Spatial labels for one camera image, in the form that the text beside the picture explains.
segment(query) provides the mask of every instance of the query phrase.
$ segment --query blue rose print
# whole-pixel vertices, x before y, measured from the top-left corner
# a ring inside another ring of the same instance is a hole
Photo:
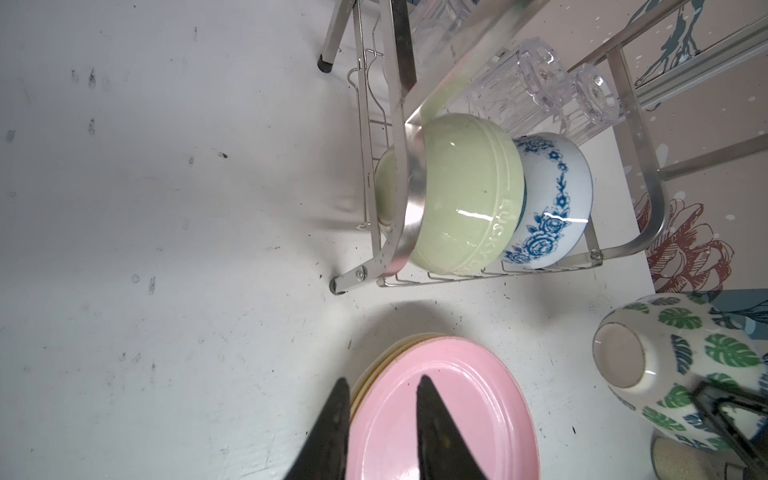
[[[515,139],[515,144],[525,153],[540,154],[557,162],[561,172],[560,177],[556,179],[558,194],[553,200],[554,205],[545,208],[541,214],[534,215],[535,225],[526,225],[531,234],[530,237],[522,244],[512,245],[504,252],[506,260],[525,264],[547,256],[558,247],[558,240],[563,237],[561,231],[571,224],[565,220],[571,212],[569,208],[571,198],[565,192],[565,174],[568,172],[568,166],[563,161],[563,154],[554,145],[554,141],[538,135],[529,135]]]

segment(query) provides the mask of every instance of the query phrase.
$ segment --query metal dish rack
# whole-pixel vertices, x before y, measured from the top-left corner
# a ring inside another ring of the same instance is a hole
[[[499,260],[495,266],[490,266],[473,276],[437,276],[423,273],[423,278],[420,279],[413,276],[410,279],[402,278],[399,273],[408,263],[419,237],[424,213],[426,162],[421,132],[423,123],[440,111],[467,79],[487,65],[499,48],[514,38],[548,0],[479,2],[466,23],[453,35],[440,54],[431,60],[429,71],[418,82],[406,0],[377,0],[380,14],[372,29],[373,48],[366,47],[360,1],[362,0],[336,0],[323,51],[317,62],[321,71],[331,71],[351,15],[355,27],[357,67],[348,73],[347,80],[357,92],[365,192],[365,216],[358,228],[369,230],[371,234],[372,258],[330,281],[330,289],[336,295],[373,281],[379,286],[415,286],[595,268],[602,265],[604,260],[626,257],[647,249],[664,231],[669,217],[664,181],[768,150],[768,134],[764,134],[709,154],[664,168],[659,167],[641,115],[642,106],[669,98],[768,49],[768,17],[764,17],[636,90],[628,73],[623,47],[689,1],[663,0],[656,8],[639,17],[571,68],[573,70],[584,63],[596,65],[604,60],[607,60],[611,67],[624,120],[632,133],[633,146],[650,201],[650,217],[643,231],[623,245],[601,249],[590,217],[584,230],[587,252],[572,254],[549,268],[510,270],[507,263]],[[383,39],[383,53],[376,48],[377,31],[380,31]],[[389,116],[373,94],[369,81],[371,66],[379,57],[384,61],[384,72],[388,79]],[[351,79],[354,73],[357,73],[356,84]],[[369,99],[381,111],[381,120],[371,117]],[[383,127],[387,145],[394,145],[397,165],[395,215],[389,235],[383,244],[373,190],[374,162],[378,160],[372,152],[371,129],[374,125]],[[392,142],[389,129],[392,131]]]

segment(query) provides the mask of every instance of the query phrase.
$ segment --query green bowl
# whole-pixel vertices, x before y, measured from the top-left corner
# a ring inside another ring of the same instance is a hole
[[[427,160],[424,220],[410,261],[438,274],[471,275],[497,260],[518,224],[525,194],[517,147],[493,122],[447,114],[422,129]],[[374,174],[385,234],[395,212],[396,159]]]

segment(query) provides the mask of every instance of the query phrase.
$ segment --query white tabletop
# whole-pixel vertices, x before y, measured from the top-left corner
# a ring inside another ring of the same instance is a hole
[[[316,66],[332,8],[0,3],[0,478],[282,478],[334,380],[425,331],[508,365],[542,478],[652,478],[591,359],[653,292],[642,254],[330,294],[370,254],[351,25]],[[583,150],[601,244],[630,239],[612,132]]]

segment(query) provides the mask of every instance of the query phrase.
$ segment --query clear glass cup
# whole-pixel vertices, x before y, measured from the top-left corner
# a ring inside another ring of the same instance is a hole
[[[520,43],[466,89],[469,110],[493,121],[513,138],[560,115],[571,99],[566,73],[554,49],[539,37]]]
[[[469,17],[478,0],[421,0],[411,12],[411,42],[418,73],[440,53],[448,40]]]
[[[594,65],[582,65],[566,77],[571,101],[563,107],[560,134],[581,145],[619,122],[614,86]]]

